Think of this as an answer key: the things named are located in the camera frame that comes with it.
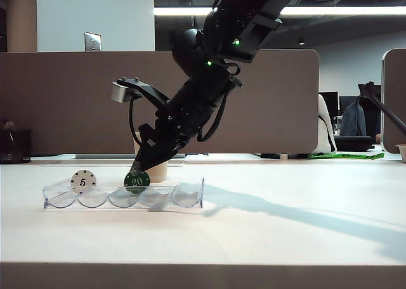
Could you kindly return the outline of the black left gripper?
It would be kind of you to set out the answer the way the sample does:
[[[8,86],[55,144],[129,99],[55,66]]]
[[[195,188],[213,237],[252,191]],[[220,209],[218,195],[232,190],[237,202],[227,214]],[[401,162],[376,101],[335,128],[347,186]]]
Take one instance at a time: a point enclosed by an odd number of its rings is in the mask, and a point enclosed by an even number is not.
[[[238,68],[205,65],[194,72],[181,89],[166,97],[152,86],[139,86],[140,93],[153,104],[155,127],[141,127],[141,146],[132,165],[132,172],[143,172],[172,159],[189,141],[209,139],[222,118],[227,97],[241,87]]]

